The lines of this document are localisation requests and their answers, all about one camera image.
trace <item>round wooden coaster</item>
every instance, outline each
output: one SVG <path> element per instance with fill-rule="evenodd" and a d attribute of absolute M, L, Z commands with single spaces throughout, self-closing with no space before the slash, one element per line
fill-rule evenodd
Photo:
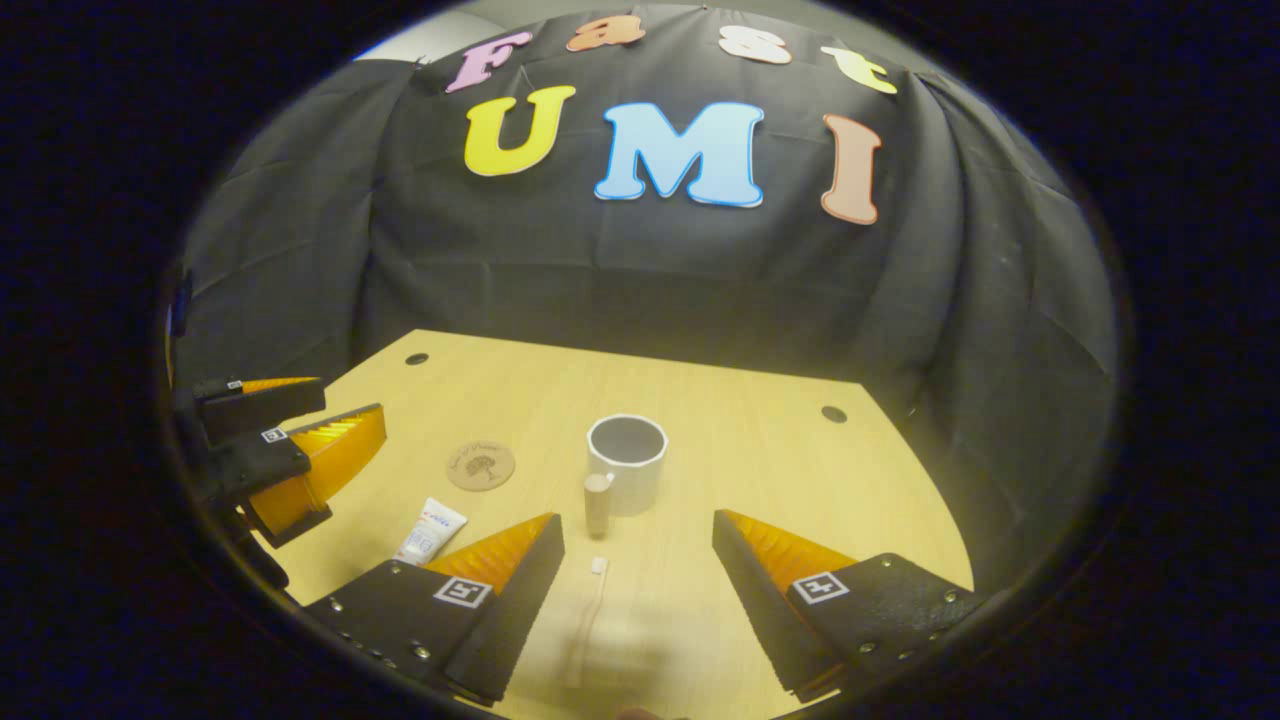
<path fill-rule="evenodd" d="M 493 489 L 516 471 L 516 457 L 495 442 L 468 442 L 449 457 L 445 471 L 462 489 Z"/>

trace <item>letter m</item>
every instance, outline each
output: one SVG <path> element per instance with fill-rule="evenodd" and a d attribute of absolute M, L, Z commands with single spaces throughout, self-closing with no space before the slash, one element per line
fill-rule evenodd
<path fill-rule="evenodd" d="M 742 102 L 712 102 L 676 133 L 653 102 L 630 102 L 609 108 L 604 119 L 613 123 L 609 170 L 595 186 L 602 200 L 635 200 L 645 184 L 636 177 L 643 160 L 658 195 L 671 197 L 694 160 L 701 158 L 698 178 L 689 183 L 689 196 L 698 202 L 754 208 L 764 192 L 751 182 L 751 132 L 764 110 Z"/>

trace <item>table surface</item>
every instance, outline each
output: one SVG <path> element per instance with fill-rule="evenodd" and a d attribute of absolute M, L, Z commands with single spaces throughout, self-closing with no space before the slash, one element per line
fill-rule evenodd
<path fill-rule="evenodd" d="M 429 359 L 408 365 L 406 357 Z M 413 331 L 325 389 L 328 409 L 371 402 L 387 443 L 330 500 L 333 518 L 279 550 L 303 605 L 389 559 L 428 497 L 468 518 L 445 555 L 547 511 L 561 514 L 564 560 L 506 698 L 508 717 L 600 720 L 640 705 L 667 717 L 774 717 L 783 692 L 712 550 L 721 507 L 861 560 L 897 552 L 973 588 L 964 542 L 906 442 L 861 386 Z M 822 414 L 836 406 L 847 421 Z M 669 437 L 654 506 L 586 534 L 586 430 L 634 413 Z M 449 456 L 475 441 L 511 448 L 515 474 L 484 492 L 454 487 Z M 604 601 L 581 688 L 564 673 L 607 557 Z"/>

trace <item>white toothpaste tube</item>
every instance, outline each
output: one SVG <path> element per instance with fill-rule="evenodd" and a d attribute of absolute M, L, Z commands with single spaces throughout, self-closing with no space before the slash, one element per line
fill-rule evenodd
<path fill-rule="evenodd" d="M 396 560 L 412 565 L 425 565 L 466 521 L 466 516 L 457 510 L 449 510 L 434 497 L 426 498 L 426 505 L 422 506 L 422 512 L 417 516 L 417 523 L 413 524 L 413 532 L 396 551 Z"/>

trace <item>black cloth backdrop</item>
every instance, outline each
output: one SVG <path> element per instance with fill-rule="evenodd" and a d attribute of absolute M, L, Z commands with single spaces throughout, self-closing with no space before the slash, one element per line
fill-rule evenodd
<path fill-rule="evenodd" d="M 178 382 L 332 379 L 413 328 L 855 380 L 938 484 L 978 589 L 1012 582 L 1093 497 L 1117 406 L 1117 288 L 1071 188 L 955 78 L 698 6 L 636 6 L 644 38 L 564 49 L 607 14 L 522 28 L 531 42 L 453 94 L 461 51 L 362 60 L 275 117 L 192 224 Z M 794 61 L 724 53 L 726 24 L 781 36 Z M 897 95 L 852 82 L 822 46 L 864 53 Z M 525 97 L 553 85 L 577 92 L 552 152 L 513 176 L 467 170 L 467 110 L 516 97 L 512 147 Z M 640 199 L 594 197 L 603 113 L 634 101 L 677 131 L 710 102 L 762 108 L 763 204 L 698 204 L 684 190 L 696 170 L 667 199 L 643 170 Z M 824 113 L 883 141 L 872 225 L 819 205 L 835 164 Z"/>

